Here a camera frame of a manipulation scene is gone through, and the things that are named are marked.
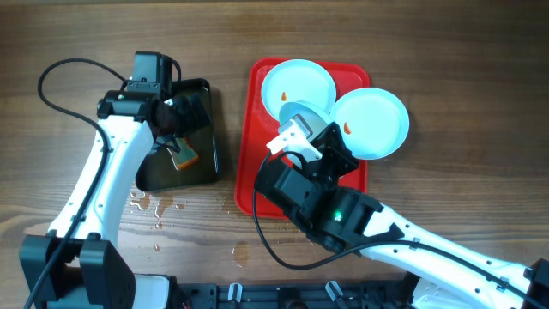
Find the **black water tray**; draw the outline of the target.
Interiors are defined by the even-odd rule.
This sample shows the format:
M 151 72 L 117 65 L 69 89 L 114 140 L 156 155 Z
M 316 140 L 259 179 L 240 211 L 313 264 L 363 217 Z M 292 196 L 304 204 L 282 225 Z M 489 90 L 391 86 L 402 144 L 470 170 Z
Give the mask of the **black water tray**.
M 152 148 L 136 174 L 136 187 L 141 191 L 166 191 L 214 182 L 219 176 L 219 163 L 214 125 L 186 137 L 199 156 L 199 161 L 183 170 L 173 164 L 170 149 Z

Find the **light blue plate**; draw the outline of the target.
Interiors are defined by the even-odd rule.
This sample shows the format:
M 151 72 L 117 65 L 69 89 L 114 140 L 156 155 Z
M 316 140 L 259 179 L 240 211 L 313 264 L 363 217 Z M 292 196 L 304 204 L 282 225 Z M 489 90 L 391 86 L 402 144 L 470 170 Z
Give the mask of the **light blue plate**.
M 261 86 L 261 99 L 267 113 L 282 123 L 283 107 L 294 102 L 309 103 L 309 108 L 328 124 L 328 113 L 335 103 L 335 81 L 320 64 L 305 59 L 283 61 L 272 68 Z
M 310 102 L 300 100 L 287 102 L 282 106 L 278 117 L 280 124 L 284 124 L 287 120 L 297 114 L 299 114 L 313 130 L 312 137 L 308 138 L 311 144 L 312 141 L 333 122 L 333 119 L 323 109 Z
M 381 88 L 357 88 L 344 94 L 329 116 L 341 127 L 353 157 L 366 161 L 394 153 L 406 140 L 410 126 L 402 101 Z

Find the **light blue plate top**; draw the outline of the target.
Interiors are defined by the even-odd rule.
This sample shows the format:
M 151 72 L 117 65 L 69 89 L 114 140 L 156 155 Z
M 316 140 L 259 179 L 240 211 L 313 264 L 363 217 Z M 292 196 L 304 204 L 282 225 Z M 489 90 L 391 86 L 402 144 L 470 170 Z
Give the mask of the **light blue plate top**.
M 261 99 L 267 113 L 282 123 L 283 107 L 294 102 L 309 103 L 309 108 L 328 124 L 328 113 L 335 103 L 335 81 L 320 64 L 305 59 L 283 61 L 272 68 L 261 86 Z

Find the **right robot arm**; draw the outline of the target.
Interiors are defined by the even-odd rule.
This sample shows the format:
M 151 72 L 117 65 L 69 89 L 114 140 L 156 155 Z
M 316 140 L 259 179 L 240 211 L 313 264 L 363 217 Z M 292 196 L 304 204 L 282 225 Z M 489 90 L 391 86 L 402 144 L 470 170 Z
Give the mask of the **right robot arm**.
M 471 251 L 413 224 L 339 178 L 359 162 L 338 124 L 310 140 L 291 123 L 268 145 L 253 192 L 261 194 L 331 256 L 315 269 L 350 254 L 392 264 L 453 294 L 473 308 L 546 308 L 548 262 L 527 267 Z

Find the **light blue plate bottom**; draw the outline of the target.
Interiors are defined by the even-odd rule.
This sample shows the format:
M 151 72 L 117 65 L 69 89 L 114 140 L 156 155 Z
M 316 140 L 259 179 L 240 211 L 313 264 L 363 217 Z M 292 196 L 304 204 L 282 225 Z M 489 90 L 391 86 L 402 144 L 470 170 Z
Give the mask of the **light blue plate bottom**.
M 287 120 L 297 114 L 299 114 L 313 130 L 312 137 L 308 138 L 311 144 L 312 141 L 333 122 L 333 119 L 323 109 L 310 102 L 300 100 L 287 102 L 282 106 L 278 117 L 280 124 L 284 124 Z

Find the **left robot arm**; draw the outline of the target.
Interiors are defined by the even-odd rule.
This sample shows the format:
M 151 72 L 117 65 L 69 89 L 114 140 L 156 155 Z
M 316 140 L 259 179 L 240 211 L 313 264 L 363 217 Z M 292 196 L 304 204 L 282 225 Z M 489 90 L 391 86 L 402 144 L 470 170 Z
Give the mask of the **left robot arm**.
M 130 187 L 156 136 L 208 125 L 197 94 L 110 91 L 100 100 L 96 141 L 69 201 L 44 236 L 28 235 L 20 261 L 31 291 L 26 307 L 166 308 L 166 276 L 135 274 L 117 250 Z

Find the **orange green sponge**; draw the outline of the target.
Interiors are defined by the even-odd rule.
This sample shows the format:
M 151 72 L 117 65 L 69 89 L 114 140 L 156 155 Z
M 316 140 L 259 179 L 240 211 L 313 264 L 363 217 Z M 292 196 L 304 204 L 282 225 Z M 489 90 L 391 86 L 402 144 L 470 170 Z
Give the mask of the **orange green sponge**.
M 177 170 L 183 170 L 199 161 L 198 154 L 190 146 L 186 137 L 176 138 L 172 145 L 174 149 L 171 149 L 170 153 Z

